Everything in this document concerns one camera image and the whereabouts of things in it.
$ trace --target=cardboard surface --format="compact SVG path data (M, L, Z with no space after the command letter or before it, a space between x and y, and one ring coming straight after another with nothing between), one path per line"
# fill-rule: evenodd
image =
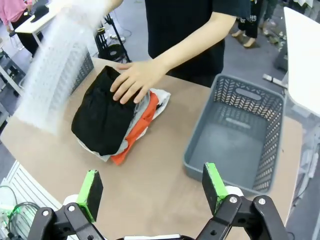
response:
M212 216L201 183L186 176L182 160L209 88L166 76L156 88L172 94L167 108L136 142L124 164L116 166L83 149L71 132L86 89L106 64L115 64L97 58L93 63L95 69L70 97L58 137L13 116L1 135L3 144L61 203L79 192L88 170L99 170L104 190L96 226L108 239L174 233L195 238ZM296 185L302 134L302 126L286 117L269 194L284 222ZM249 238L243 229L233 228L227 239Z

